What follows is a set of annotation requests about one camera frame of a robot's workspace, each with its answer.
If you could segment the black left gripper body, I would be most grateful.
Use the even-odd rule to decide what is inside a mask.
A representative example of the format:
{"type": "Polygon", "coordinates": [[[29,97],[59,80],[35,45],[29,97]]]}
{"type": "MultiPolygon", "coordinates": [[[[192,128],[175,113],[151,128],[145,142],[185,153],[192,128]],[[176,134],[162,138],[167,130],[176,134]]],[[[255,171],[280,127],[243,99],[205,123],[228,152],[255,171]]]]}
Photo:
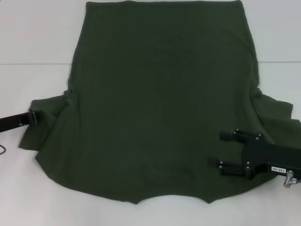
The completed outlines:
{"type": "Polygon", "coordinates": [[[15,129],[24,125],[29,125],[29,113],[22,113],[0,119],[0,132],[15,129]]]}

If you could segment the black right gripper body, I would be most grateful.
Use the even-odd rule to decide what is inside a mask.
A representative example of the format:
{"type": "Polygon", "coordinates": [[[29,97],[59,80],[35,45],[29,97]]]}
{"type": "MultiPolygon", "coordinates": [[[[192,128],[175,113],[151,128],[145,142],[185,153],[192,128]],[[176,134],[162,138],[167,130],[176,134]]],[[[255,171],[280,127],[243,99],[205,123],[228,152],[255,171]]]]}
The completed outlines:
{"type": "Polygon", "coordinates": [[[273,145],[265,137],[256,134],[244,143],[241,163],[243,167],[249,166],[252,179],[255,175],[267,172],[275,175],[286,176],[290,181],[301,179],[301,150],[298,148],[273,145]]]}

